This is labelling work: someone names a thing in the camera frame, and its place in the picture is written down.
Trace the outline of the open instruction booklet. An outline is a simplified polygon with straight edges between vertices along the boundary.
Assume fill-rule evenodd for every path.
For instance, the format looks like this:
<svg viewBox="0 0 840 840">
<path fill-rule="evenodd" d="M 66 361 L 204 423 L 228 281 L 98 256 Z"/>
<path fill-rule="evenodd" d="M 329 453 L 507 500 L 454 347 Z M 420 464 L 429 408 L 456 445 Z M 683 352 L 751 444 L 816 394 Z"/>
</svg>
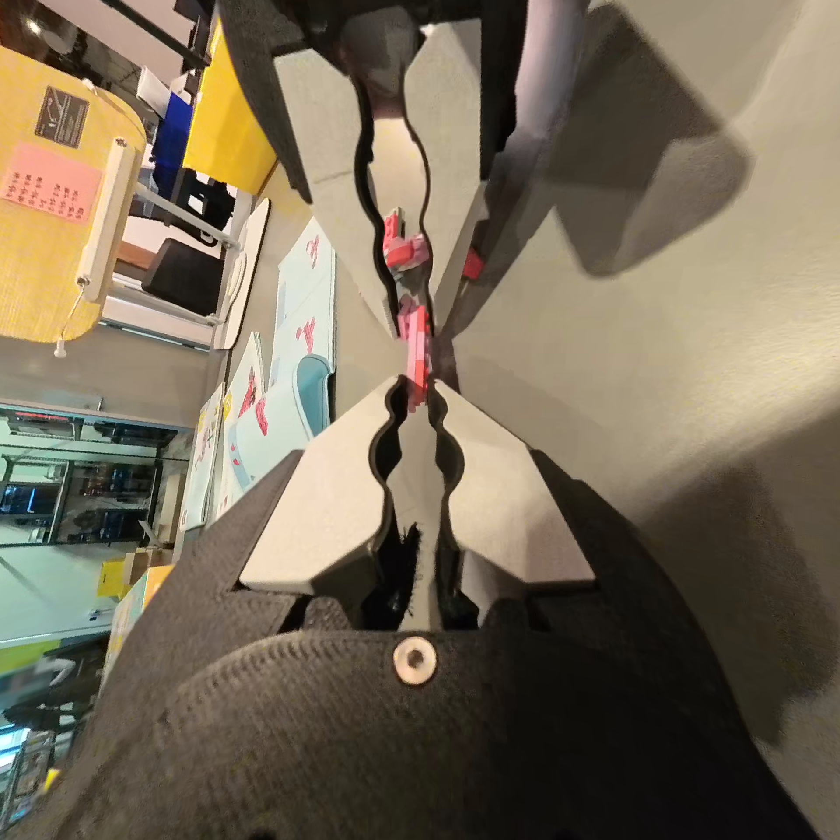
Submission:
<svg viewBox="0 0 840 840">
<path fill-rule="evenodd" d="M 271 354 L 262 346 L 264 395 L 234 423 L 223 420 L 213 520 L 330 425 L 336 267 L 334 249 L 312 218 L 278 265 Z"/>
</svg>

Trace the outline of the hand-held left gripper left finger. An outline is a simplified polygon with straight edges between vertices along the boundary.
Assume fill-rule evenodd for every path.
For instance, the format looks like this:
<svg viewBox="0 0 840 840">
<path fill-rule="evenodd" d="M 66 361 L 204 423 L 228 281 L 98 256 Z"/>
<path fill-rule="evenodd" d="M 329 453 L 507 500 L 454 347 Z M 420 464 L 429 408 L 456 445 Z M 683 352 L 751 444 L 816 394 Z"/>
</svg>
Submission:
<svg viewBox="0 0 840 840">
<path fill-rule="evenodd" d="M 256 592 L 370 592 L 396 532 L 387 480 L 402 458 L 408 380 L 389 377 L 315 437 L 239 577 Z"/>
</svg>

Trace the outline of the yellow plastic bin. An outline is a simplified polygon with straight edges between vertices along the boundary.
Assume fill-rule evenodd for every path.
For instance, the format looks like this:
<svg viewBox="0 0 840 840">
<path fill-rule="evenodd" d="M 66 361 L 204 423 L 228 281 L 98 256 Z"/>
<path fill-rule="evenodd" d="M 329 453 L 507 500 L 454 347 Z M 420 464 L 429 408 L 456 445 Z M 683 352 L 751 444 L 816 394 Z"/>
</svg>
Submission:
<svg viewBox="0 0 840 840">
<path fill-rule="evenodd" d="M 277 155 L 238 83 L 221 22 L 209 48 L 211 62 L 198 89 L 182 166 L 255 196 Z"/>
</svg>

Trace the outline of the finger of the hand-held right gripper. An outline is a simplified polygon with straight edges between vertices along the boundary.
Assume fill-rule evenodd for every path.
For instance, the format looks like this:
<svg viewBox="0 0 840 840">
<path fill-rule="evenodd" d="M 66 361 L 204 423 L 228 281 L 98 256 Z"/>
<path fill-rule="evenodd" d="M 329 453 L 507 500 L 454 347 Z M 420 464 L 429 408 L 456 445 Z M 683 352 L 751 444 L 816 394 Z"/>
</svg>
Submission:
<svg viewBox="0 0 840 840">
<path fill-rule="evenodd" d="M 365 90 L 314 49 L 274 59 L 314 216 L 390 338 L 396 286 L 371 192 L 373 118 Z"/>
<path fill-rule="evenodd" d="M 478 18 L 431 28 L 404 76 L 409 129 L 427 174 L 421 229 L 430 245 L 427 297 L 443 327 L 455 303 L 477 223 L 487 217 L 480 175 Z"/>
</svg>

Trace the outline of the small yellow crate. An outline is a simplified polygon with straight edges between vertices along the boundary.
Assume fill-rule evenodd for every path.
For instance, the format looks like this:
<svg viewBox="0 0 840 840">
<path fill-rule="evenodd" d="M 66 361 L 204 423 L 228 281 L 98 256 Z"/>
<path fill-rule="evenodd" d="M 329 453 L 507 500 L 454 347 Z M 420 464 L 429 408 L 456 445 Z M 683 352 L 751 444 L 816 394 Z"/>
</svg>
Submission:
<svg viewBox="0 0 840 840">
<path fill-rule="evenodd" d="M 98 578 L 96 596 L 120 601 L 130 591 L 131 584 L 125 583 L 125 556 L 102 563 Z"/>
</svg>

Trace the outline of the orange toy brick box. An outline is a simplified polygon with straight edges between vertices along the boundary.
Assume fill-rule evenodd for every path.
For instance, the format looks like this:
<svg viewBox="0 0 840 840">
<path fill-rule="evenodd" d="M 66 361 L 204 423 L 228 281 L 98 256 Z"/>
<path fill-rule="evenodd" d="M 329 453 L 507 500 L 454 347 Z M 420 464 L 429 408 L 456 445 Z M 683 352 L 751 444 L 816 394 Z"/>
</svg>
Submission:
<svg viewBox="0 0 840 840">
<path fill-rule="evenodd" d="M 110 671 L 133 627 L 174 568 L 174 564 L 168 564 L 148 569 L 122 598 L 112 619 L 104 673 Z"/>
</svg>

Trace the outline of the cardboard box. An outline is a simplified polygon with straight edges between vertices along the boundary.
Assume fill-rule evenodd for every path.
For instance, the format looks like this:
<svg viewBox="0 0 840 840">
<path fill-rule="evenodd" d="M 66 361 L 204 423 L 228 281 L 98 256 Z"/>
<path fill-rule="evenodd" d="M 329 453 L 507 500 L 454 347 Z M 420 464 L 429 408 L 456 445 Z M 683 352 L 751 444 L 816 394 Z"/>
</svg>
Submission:
<svg viewBox="0 0 840 840">
<path fill-rule="evenodd" d="M 150 569 L 171 565 L 173 549 L 138 548 L 127 552 L 122 562 L 122 584 L 131 587 Z"/>
</svg>

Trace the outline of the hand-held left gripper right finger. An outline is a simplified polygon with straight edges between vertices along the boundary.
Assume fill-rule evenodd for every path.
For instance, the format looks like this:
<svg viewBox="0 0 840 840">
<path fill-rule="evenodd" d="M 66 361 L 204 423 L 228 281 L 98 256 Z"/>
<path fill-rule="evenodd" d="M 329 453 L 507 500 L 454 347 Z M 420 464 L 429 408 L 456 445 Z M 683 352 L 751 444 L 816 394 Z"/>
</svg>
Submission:
<svg viewBox="0 0 840 840">
<path fill-rule="evenodd" d="M 428 390 L 444 480 L 439 601 L 497 601 L 589 588 L 595 573 L 529 447 L 441 381 Z"/>
</svg>

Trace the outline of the wooden book stand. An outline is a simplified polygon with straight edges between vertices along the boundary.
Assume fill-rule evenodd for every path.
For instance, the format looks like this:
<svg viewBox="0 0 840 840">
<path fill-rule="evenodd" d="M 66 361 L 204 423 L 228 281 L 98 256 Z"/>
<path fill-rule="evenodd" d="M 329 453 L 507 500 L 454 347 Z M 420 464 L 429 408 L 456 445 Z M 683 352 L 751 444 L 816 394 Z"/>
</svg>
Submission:
<svg viewBox="0 0 840 840">
<path fill-rule="evenodd" d="M 263 200 L 238 236 L 204 222 L 139 181 L 145 132 L 134 110 L 87 81 L 1 48 L 1 175 L 17 143 L 38 145 L 102 170 L 96 206 L 85 224 L 1 198 L 1 332 L 15 340 L 55 345 L 102 318 L 123 231 L 135 196 L 210 234 L 234 252 L 221 302 L 201 321 L 211 347 L 233 348 L 256 273 L 270 215 Z"/>
</svg>

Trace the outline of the black shelving rack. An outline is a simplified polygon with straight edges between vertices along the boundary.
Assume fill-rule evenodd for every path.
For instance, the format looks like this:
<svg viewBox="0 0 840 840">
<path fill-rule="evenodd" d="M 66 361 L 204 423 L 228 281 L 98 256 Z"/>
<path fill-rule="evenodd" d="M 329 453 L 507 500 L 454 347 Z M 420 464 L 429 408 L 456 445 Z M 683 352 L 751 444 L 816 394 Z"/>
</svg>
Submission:
<svg viewBox="0 0 840 840">
<path fill-rule="evenodd" d="M 78 546 L 149 539 L 163 480 L 160 458 L 2 454 L 1 544 Z"/>
</svg>

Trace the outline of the blue plastic bin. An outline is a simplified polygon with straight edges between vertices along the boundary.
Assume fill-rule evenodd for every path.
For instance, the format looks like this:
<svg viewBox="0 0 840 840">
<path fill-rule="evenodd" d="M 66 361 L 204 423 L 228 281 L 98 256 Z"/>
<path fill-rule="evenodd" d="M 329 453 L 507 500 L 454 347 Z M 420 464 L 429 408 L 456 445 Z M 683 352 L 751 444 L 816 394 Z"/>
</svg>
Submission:
<svg viewBox="0 0 840 840">
<path fill-rule="evenodd" d="M 152 145 L 153 179 L 157 192 L 170 200 L 184 162 L 193 121 L 193 106 L 171 92 Z"/>
</svg>

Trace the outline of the pink plate brick assembly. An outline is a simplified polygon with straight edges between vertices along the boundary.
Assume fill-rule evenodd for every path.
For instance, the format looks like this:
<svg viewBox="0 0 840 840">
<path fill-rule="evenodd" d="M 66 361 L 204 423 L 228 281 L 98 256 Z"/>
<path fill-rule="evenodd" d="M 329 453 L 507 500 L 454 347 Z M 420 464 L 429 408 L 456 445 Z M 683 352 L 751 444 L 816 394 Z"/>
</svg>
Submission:
<svg viewBox="0 0 840 840">
<path fill-rule="evenodd" d="M 430 369 L 432 323 L 425 306 L 408 294 L 400 299 L 397 327 L 406 342 L 407 411 L 414 413 L 425 404 Z"/>
</svg>

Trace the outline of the flamingo cover instruction booklet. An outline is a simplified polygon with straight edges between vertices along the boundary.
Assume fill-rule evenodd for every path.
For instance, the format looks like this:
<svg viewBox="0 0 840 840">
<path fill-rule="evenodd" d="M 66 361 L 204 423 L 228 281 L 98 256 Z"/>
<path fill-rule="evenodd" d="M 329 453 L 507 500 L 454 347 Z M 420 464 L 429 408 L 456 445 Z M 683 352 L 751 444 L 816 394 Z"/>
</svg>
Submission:
<svg viewBox="0 0 840 840">
<path fill-rule="evenodd" d="M 182 499 L 179 521 L 181 532 L 202 527 L 207 519 L 207 499 L 214 474 L 225 391 L 226 386 L 222 381 L 203 405 L 198 416 Z"/>
</svg>

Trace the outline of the pink red grey brick model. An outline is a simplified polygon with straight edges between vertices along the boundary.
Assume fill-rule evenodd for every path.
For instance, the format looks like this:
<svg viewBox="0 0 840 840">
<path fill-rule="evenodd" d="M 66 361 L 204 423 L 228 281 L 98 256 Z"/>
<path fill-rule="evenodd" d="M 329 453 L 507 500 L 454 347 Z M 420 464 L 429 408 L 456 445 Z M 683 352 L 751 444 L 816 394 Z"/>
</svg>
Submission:
<svg viewBox="0 0 840 840">
<path fill-rule="evenodd" d="M 384 217 L 383 255 L 393 274 L 412 270 L 429 260 L 429 246 L 424 234 L 405 236 L 403 210 L 397 206 Z"/>
</svg>

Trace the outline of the pink sticky note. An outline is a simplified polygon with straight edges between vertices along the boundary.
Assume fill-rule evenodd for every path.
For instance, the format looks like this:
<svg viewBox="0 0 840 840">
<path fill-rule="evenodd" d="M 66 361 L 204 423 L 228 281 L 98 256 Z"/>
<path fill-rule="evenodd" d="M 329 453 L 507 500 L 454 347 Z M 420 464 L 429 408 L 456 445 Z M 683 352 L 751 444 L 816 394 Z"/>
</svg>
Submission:
<svg viewBox="0 0 840 840">
<path fill-rule="evenodd" d="M 1 198 L 85 224 L 96 206 L 102 170 L 31 143 L 17 143 L 3 170 Z"/>
</svg>

